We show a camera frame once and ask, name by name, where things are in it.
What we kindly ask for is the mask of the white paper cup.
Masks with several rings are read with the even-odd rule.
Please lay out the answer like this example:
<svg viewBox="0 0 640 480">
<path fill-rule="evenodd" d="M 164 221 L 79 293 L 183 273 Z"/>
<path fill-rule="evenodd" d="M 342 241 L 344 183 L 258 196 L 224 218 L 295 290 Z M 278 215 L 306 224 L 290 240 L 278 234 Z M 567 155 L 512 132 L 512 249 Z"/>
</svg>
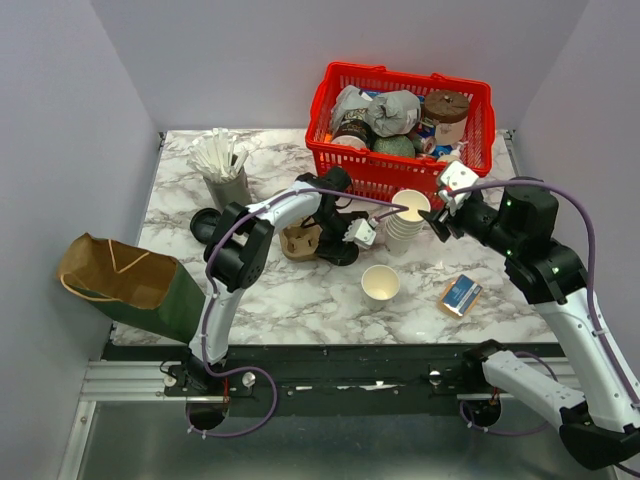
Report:
<svg viewBox="0 0 640 480">
<path fill-rule="evenodd" d="M 398 274 L 386 265 L 373 265 L 361 277 L 364 302 L 373 310 L 384 308 L 398 295 L 400 287 Z"/>
</svg>

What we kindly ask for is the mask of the black plastic cup lid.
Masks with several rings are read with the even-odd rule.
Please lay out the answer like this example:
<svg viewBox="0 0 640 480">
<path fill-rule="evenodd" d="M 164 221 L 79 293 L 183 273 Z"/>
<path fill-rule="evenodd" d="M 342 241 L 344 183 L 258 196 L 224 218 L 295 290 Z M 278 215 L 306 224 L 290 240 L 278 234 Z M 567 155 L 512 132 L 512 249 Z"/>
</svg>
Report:
<svg viewBox="0 0 640 480">
<path fill-rule="evenodd" d="M 344 242 L 320 242 L 315 254 L 335 266 L 348 266 L 353 264 L 359 256 L 359 247 L 354 243 Z"/>
</svg>

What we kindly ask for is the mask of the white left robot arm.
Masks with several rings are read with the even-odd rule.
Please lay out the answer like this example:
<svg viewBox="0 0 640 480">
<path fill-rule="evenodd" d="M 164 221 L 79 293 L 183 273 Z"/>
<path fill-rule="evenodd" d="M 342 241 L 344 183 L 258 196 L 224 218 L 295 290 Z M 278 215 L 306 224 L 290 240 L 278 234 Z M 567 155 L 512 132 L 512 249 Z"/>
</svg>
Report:
<svg viewBox="0 0 640 480">
<path fill-rule="evenodd" d="M 352 181 L 334 167 L 317 177 L 299 176 L 278 195 L 263 202 L 225 207 L 207 246 L 205 275 L 209 281 L 197 333 L 189 348 L 200 361 L 188 370 L 187 382 L 201 395 L 214 393 L 222 380 L 215 365 L 228 351 L 229 333 L 245 291 L 262 275 L 272 238 L 307 217 L 321 229 L 315 255 L 336 266 L 353 264 L 359 255 L 354 241 L 345 235 L 353 222 L 368 219 L 364 211 L 342 213 L 336 206 L 348 198 Z"/>
</svg>

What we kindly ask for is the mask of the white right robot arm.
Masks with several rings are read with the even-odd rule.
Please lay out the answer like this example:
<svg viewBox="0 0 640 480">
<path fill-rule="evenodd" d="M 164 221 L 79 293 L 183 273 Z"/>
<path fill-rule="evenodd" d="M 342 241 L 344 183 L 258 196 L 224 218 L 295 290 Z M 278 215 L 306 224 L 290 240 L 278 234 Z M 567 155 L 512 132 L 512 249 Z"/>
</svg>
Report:
<svg viewBox="0 0 640 480">
<path fill-rule="evenodd" d="M 570 194 L 587 231 L 588 259 L 553 237 L 562 190 L 526 177 L 500 182 L 498 208 L 476 181 L 438 182 L 444 205 L 422 216 L 441 241 L 469 236 L 501 254 L 511 283 L 551 328 L 580 384 L 568 388 L 487 340 L 465 352 L 465 390 L 506 391 L 540 415 L 583 467 L 619 467 L 639 453 L 639 381 L 598 306 L 594 290 L 595 232 Z"/>
</svg>

